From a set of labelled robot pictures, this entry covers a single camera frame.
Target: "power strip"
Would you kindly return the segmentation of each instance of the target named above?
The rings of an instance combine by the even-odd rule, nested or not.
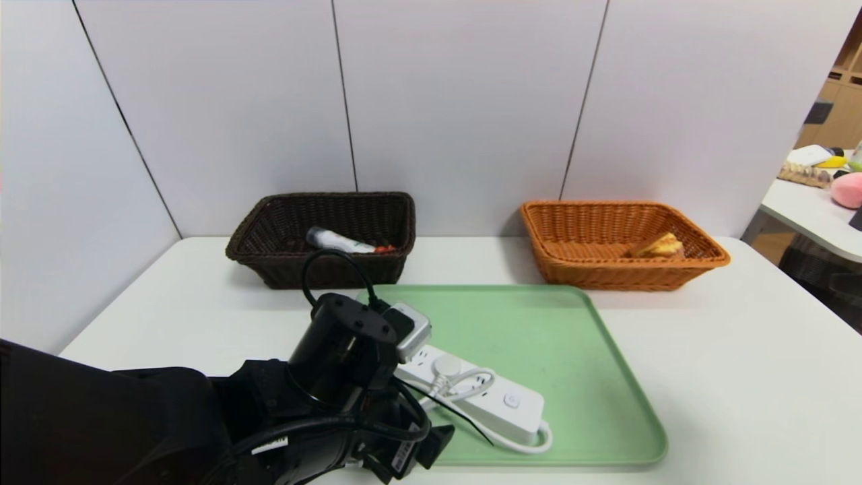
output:
[[[429,386],[434,382],[433,363],[437,357],[446,354],[443,350],[426,345],[419,350],[410,362],[399,365],[395,375],[408,381],[419,381]],[[461,361],[461,372],[477,366],[464,359]],[[461,382],[453,388],[455,393],[469,391],[482,384],[483,376],[475,380]],[[497,376],[494,384],[484,393],[459,400],[458,406],[471,419],[481,422],[499,434],[517,443],[532,445],[535,443],[541,415],[545,409],[545,398],[533,389]]]

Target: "panel seam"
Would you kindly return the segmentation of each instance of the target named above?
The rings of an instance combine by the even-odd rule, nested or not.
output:
[[[602,27],[598,29],[598,38],[596,39],[596,51],[593,52],[593,60],[590,64],[590,76],[587,78],[587,86],[584,88],[584,99],[581,100],[581,110],[578,113],[578,123],[575,125],[575,135],[572,138],[572,147],[569,149],[569,160],[565,163],[565,172],[563,172],[563,185],[559,188],[559,197],[557,200],[563,199],[563,191],[565,183],[569,177],[569,168],[572,166],[572,156],[575,155],[575,143],[578,141],[578,132],[581,130],[581,121],[584,119],[584,108],[587,105],[587,94],[590,93],[590,84],[592,83],[593,72],[596,70],[596,59],[598,59],[598,48],[602,44],[602,34],[604,33],[604,23],[608,19],[608,9],[610,8],[611,0],[607,0],[604,4],[604,13],[602,13]]]
[[[341,75],[341,96],[344,98],[344,117],[347,120],[347,142],[350,144],[350,163],[353,165],[353,186],[359,192],[359,176],[356,174],[356,156],[353,154],[353,132],[350,130],[350,111],[347,109],[347,86],[344,84],[344,64],[341,62],[341,43],[338,38],[338,20],[335,18],[335,0],[329,0],[332,7],[332,26],[335,31],[335,52],[338,54],[338,71]]]
[[[81,23],[81,29],[84,30],[84,37],[87,38],[87,43],[90,44],[90,50],[93,52],[93,57],[96,59],[96,64],[99,66],[99,72],[102,73],[102,79],[104,79],[105,85],[108,86],[108,92],[110,93],[111,98],[114,100],[116,110],[120,113],[122,124],[126,126],[128,136],[132,139],[134,149],[137,150],[138,156],[141,158],[141,163],[144,164],[144,168],[147,170],[147,175],[149,176],[150,181],[153,183],[153,188],[155,188],[156,193],[159,194],[159,200],[161,200],[162,205],[165,207],[165,212],[167,212],[167,216],[171,219],[173,229],[177,231],[177,236],[179,236],[180,239],[183,239],[183,233],[179,231],[177,221],[173,218],[173,214],[171,214],[171,210],[168,208],[167,203],[165,202],[165,196],[163,196],[161,190],[159,190],[159,185],[156,184],[156,179],[153,177],[153,172],[150,170],[150,166],[148,166],[147,160],[144,158],[144,154],[141,152],[141,147],[138,145],[138,141],[135,140],[131,127],[128,126],[128,120],[126,119],[126,115],[122,112],[122,108],[120,107],[119,101],[116,100],[114,88],[111,87],[110,82],[108,81],[108,75],[105,73],[104,67],[102,66],[102,61],[99,59],[98,54],[96,54],[96,47],[93,46],[93,40],[90,38],[90,33],[87,32],[87,26],[84,24],[84,18],[81,17],[81,11],[78,10],[78,4],[75,2],[75,0],[72,0],[72,6],[75,8],[75,14],[78,16],[78,22]]]

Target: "wicker basket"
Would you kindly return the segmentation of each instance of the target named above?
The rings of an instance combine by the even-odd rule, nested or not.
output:
[[[654,202],[527,202],[521,215],[549,283],[602,290],[675,290],[730,263],[721,246],[670,206]],[[672,232],[685,258],[626,257],[636,243]]]
[[[305,258],[316,250],[305,241],[312,226],[372,246],[395,246],[389,253],[352,255],[373,283],[395,283],[416,239],[415,206],[404,192],[273,195],[254,206],[225,253],[257,272],[272,289],[298,289]],[[363,284],[346,261],[323,256],[309,269],[309,286],[360,288]]]

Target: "white cable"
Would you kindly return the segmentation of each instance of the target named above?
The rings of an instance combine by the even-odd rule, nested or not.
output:
[[[457,366],[453,364],[452,359],[457,361]],[[553,434],[551,433],[551,426],[546,422],[542,421],[539,424],[539,434],[543,437],[541,444],[537,444],[535,446],[520,444],[511,439],[508,439],[496,431],[492,430],[486,425],[483,425],[480,421],[475,420],[470,416],[469,413],[466,413],[463,409],[458,407],[455,404],[455,401],[467,399],[476,394],[483,393],[488,390],[491,384],[494,383],[494,380],[497,378],[497,374],[489,369],[489,368],[473,368],[471,370],[466,371],[463,374],[459,373],[460,371],[460,360],[457,357],[450,356],[449,354],[444,354],[443,356],[437,357],[434,361],[434,372],[437,376],[434,378],[434,383],[430,386],[424,382],[419,381],[405,381],[408,382],[412,386],[416,386],[421,390],[425,391],[428,395],[434,396],[438,401],[442,402],[446,406],[449,406],[454,411],[458,413],[464,414],[468,418],[471,419],[474,425],[487,436],[491,441],[496,444],[500,444],[505,448],[509,448],[510,450],[517,451],[519,453],[526,453],[529,455],[534,455],[538,453],[544,453],[551,449],[551,445],[553,444]],[[457,386],[463,380],[473,377],[475,375],[487,374],[489,378],[485,381],[484,384],[478,386],[474,389],[470,389],[469,391],[457,394],[450,394],[452,389]],[[429,399],[428,397],[423,398],[419,401],[422,404],[422,407],[426,410],[433,409],[438,406],[436,402]]]

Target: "white plug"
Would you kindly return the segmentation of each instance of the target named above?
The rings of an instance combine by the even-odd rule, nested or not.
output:
[[[452,354],[444,354],[434,359],[432,368],[437,375],[454,377],[461,372],[461,359]]]

